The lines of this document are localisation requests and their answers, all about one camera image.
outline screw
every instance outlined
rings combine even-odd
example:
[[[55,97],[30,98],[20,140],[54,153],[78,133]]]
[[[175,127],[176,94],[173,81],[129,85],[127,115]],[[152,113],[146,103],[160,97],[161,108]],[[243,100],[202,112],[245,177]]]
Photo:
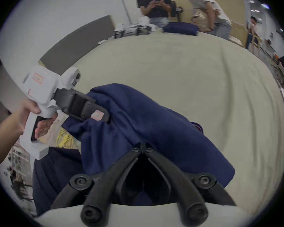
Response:
[[[87,206],[83,212],[83,217],[87,223],[95,224],[101,220],[101,212],[95,207]]]
[[[75,181],[77,185],[85,185],[86,184],[86,179],[84,177],[78,177]]]
[[[191,206],[187,214],[189,219],[197,225],[202,224],[208,217],[208,211],[202,204]]]
[[[209,182],[210,182],[210,179],[209,179],[207,176],[202,176],[202,177],[200,178],[200,183],[201,183],[201,184],[206,185],[206,184],[209,184]]]

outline jeans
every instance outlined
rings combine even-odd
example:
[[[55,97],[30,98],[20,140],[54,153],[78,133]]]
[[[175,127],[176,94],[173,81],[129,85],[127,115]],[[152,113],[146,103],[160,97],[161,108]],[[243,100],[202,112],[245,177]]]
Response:
[[[248,48],[249,48],[249,44],[252,42],[252,40],[253,40],[253,35],[252,35],[252,34],[250,34],[250,33],[248,33],[248,36],[247,36],[247,43],[246,43],[246,47],[245,47],[245,49],[247,49],[247,50],[248,50]],[[258,44],[258,39],[257,39],[257,38],[255,38],[254,42],[255,42],[256,44]]]
[[[229,35],[231,33],[231,27],[232,26],[226,22],[215,23],[214,30],[207,33],[228,40]]]
[[[167,17],[151,17],[150,24],[156,25],[159,28],[163,28],[164,26],[170,23],[170,20]]]

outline navy blue cloth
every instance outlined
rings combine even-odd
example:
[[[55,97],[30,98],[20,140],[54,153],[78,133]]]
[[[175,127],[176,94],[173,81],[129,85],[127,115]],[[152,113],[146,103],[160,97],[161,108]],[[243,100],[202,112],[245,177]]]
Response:
[[[50,147],[48,154],[35,160],[33,172],[33,199],[37,216],[50,207],[69,183],[73,175],[85,173],[78,150]]]
[[[197,35],[199,27],[190,23],[184,22],[170,22],[163,27],[163,31],[167,33],[177,33],[185,35]]]
[[[223,187],[233,178],[232,165],[184,116],[121,84],[96,87],[87,95],[110,112],[110,122],[79,122],[69,117],[62,125],[82,142],[82,164],[87,174],[106,171],[143,141],[184,172],[211,173]]]

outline white table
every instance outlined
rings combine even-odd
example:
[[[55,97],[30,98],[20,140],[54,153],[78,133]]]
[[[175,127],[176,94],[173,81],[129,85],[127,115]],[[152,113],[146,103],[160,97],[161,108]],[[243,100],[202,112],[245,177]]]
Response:
[[[270,200],[284,170],[284,104],[256,56],[227,40],[163,34],[107,41],[75,63],[76,89],[121,83],[200,123],[234,166],[226,187],[254,214]]]

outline pink sticker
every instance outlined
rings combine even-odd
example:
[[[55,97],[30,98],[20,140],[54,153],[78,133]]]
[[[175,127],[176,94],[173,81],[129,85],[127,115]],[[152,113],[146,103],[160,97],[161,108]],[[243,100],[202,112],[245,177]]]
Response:
[[[104,115],[103,112],[96,110],[94,113],[92,113],[91,118],[94,119],[94,120],[100,121],[102,119],[103,115]]]

